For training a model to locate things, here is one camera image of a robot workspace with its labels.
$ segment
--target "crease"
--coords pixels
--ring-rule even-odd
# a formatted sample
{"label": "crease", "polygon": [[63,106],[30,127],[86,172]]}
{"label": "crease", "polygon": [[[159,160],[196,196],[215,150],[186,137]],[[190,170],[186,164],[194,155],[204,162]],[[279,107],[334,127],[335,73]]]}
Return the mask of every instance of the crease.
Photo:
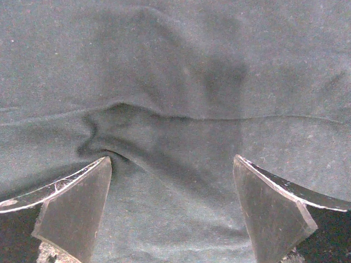
{"label": "crease", "polygon": [[150,253],[149,251],[161,252],[161,253],[169,253],[169,252],[183,252],[183,251],[208,251],[208,250],[217,250],[217,251],[225,251],[225,250],[238,250],[242,248],[247,248],[251,246],[251,241],[247,239],[247,241],[239,243],[233,242],[228,245],[143,245],[137,244],[138,250]]}
{"label": "crease", "polygon": [[70,117],[70,116],[74,116],[74,115],[78,115],[78,116],[81,115],[83,117],[83,115],[87,115],[90,112],[108,110],[110,108],[113,108],[113,107],[116,107],[116,106],[122,105],[122,104],[126,104],[126,105],[129,105],[132,107],[142,108],[145,111],[151,112],[150,115],[158,115],[159,117],[169,118],[169,119],[189,119],[189,120],[193,120],[193,121],[250,121],[250,120],[264,119],[264,118],[303,118],[303,119],[313,119],[316,121],[325,121],[325,122],[341,124],[341,125],[349,125],[350,124],[348,122],[341,122],[341,121],[337,121],[335,119],[330,119],[327,117],[318,117],[318,116],[311,116],[311,115],[263,115],[263,116],[242,117],[242,118],[240,118],[240,117],[239,118],[211,118],[211,117],[206,118],[206,117],[195,117],[195,116],[190,116],[190,115],[172,116],[172,115],[163,114],[160,109],[155,110],[155,109],[146,108],[146,107],[135,105],[135,104],[127,104],[127,103],[121,102],[121,103],[107,104],[106,106],[96,106],[96,107],[92,107],[92,108],[85,108],[82,110],[74,110],[74,111],[59,113],[59,114],[55,114],[55,115],[47,115],[47,116],[42,116],[42,117],[31,117],[31,118],[21,119],[19,121],[0,123],[0,127],[28,124],[28,123],[32,123],[32,122],[36,122],[36,121],[46,122],[46,121],[52,121],[55,119]]}
{"label": "crease", "polygon": [[12,112],[18,110],[19,107],[1,107],[0,112]]}

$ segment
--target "cloth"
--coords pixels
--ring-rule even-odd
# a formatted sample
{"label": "cloth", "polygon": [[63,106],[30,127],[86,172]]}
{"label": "cloth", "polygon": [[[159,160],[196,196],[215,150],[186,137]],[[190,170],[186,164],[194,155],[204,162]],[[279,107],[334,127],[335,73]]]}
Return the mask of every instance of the cloth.
{"label": "cloth", "polygon": [[350,1],[1,8],[1,200],[110,156],[92,262],[254,262],[237,153],[351,201]]}

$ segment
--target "fabric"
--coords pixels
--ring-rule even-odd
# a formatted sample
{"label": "fabric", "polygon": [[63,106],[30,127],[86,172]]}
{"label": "fabric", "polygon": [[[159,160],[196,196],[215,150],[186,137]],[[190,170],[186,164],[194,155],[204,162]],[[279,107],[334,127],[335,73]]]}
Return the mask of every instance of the fabric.
{"label": "fabric", "polygon": [[110,156],[93,262],[254,262],[237,153],[351,201],[350,1],[1,8],[1,200]]}

